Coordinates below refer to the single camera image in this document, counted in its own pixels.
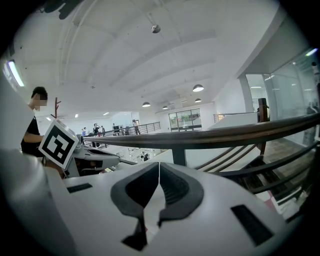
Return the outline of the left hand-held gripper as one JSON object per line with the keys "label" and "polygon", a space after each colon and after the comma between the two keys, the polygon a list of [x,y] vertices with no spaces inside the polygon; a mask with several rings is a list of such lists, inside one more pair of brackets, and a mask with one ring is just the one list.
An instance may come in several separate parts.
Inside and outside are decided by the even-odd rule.
{"label": "left hand-held gripper", "polygon": [[46,161],[61,169],[64,178],[99,174],[103,167],[120,163],[120,157],[116,154],[85,146],[83,136],[76,134],[59,119],[52,121],[39,151]]}

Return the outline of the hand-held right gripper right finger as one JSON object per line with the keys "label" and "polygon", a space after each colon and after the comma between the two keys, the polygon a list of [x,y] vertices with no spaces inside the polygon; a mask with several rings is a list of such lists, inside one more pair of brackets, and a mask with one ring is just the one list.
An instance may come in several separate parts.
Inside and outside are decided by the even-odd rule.
{"label": "hand-held right gripper right finger", "polygon": [[160,227],[147,256],[270,256],[285,240],[283,217],[237,183],[162,162]]}

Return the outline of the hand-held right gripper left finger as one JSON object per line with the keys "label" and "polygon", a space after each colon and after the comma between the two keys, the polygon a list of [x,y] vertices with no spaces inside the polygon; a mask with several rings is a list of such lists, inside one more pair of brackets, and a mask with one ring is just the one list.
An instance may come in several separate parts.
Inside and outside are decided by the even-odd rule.
{"label": "hand-held right gripper left finger", "polygon": [[70,214],[92,256],[141,256],[156,237],[160,212],[158,162],[64,180]]}

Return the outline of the person's left forearm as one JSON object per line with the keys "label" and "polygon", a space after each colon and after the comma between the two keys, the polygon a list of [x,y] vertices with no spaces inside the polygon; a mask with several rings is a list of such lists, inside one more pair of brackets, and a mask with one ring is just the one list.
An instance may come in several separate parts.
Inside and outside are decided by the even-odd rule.
{"label": "person's left forearm", "polygon": [[44,165],[48,168],[55,169],[59,173],[61,179],[64,179],[65,175],[64,175],[62,168],[60,166],[58,166],[57,164],[55,164],[53,161],[51,161],[50,159],[45,157],[44,158]]}

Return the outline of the brown wooden coat stand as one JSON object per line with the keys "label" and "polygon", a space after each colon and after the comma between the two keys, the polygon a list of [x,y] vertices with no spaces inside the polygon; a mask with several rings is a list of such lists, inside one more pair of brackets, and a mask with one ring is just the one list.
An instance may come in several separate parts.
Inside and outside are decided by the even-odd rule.
{"label": "brown wooden coat stand", "polygon": [[59,104],[61,103],[61,101],[58,100],[57,97],[55,97],[55,100],[54,100],[54,114],[51,114],[51,116],[54,118],[54,119],[57,119],[58,118],[58,108],[59,108]]}

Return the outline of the dark curved railing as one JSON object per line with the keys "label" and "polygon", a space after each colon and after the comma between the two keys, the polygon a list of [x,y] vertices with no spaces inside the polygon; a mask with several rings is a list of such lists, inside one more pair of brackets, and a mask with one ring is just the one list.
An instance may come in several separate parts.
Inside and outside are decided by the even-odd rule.
{"label": "dark curved railing", "polygon": [[320,114],[208,131],[89,136],[85,141],[158,150],[153,161],[227,178],[285,218],[320,179]]}

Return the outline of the dark framed glass door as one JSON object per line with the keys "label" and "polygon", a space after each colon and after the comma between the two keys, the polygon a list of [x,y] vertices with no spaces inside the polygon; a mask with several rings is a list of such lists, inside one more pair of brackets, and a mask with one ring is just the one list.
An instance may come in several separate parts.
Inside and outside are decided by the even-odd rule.
{"label": "dark framed glass door", "polygon": [[171,132],[188,132],[202,129],[199,108],[168,114]]}

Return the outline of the ceiling tube light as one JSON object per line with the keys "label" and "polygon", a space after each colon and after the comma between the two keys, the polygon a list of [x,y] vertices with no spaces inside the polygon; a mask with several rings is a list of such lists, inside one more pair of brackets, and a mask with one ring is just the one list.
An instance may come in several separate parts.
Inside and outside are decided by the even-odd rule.
{"label": "ceiling tube light", "polygon": [[24,87],[25,84],[24,84],[24,82],[22,81],[22,79],[20,77],[20,74],[18,72],[18,69],[17,69],[15,61],[14,60],[9,60],[7,62],[7,66],[9,67],[9,69],[11,71],[11,74],[13,75],[13,77],[14,77],[15,81],[17,82],[17,84],[20,87]]}

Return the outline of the brown wooden post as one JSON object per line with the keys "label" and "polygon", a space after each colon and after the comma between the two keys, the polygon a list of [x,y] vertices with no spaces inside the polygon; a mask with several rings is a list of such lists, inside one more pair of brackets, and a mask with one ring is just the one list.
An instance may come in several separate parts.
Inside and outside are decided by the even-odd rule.
{"label": "brown wooden post", "polygon": [[259,123],[268,122],[270,120],[268,116],[268,105],[266,98],[258,99],[258,109],[257,109],[257,121]]}

